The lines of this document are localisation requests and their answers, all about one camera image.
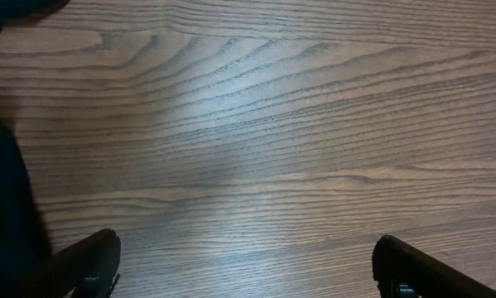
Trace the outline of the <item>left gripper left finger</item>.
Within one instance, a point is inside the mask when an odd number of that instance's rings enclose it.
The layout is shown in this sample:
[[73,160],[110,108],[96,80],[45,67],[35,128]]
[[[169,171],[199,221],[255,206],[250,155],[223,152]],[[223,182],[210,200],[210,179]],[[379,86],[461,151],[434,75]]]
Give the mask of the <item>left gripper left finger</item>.
[[105,228],[58,252],[19,286],[20,297],[109,298],[120,275],[120,237]]

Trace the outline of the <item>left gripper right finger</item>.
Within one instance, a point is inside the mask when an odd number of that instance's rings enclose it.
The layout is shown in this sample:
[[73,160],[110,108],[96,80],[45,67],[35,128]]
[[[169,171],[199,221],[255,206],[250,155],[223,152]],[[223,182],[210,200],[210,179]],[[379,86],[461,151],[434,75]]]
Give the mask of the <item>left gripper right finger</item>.
[[372,268],[382,298],[496,298],[496,290],[392,235],[377,241]]

